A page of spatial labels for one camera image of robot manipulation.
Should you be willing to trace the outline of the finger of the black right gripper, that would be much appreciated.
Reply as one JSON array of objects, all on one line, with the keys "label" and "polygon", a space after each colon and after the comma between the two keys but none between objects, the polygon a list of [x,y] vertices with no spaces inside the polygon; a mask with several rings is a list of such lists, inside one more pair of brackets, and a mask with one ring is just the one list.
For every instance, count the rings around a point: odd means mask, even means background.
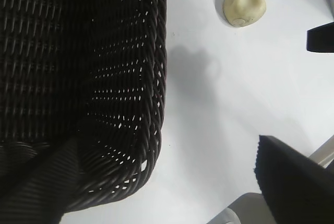
[{"label": "finger of the black right gripper", "polygon": [[309,29],[306,49],[315,53],[334,53],[334,22]]}]

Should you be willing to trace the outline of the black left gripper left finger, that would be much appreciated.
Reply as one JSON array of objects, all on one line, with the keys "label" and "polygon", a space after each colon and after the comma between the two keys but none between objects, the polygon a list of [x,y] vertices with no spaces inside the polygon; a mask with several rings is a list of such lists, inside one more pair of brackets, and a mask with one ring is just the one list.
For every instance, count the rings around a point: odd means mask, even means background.
[{"label": "black left gripper left finger", "polygon": [[1,179],[1,223],[60,223],[78,174],[74,138],[39,153]]}]

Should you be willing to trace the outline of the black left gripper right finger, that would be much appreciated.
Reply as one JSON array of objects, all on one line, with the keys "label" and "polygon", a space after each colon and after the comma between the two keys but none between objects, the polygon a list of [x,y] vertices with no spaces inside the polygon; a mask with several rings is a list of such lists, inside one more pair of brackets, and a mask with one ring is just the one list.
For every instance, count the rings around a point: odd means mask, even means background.
[{"label": "black left gripper right finger", "polygon": [[333,223],[333,163],[326,168],[273,136],[259,136],[255,176],[276,223]]}]

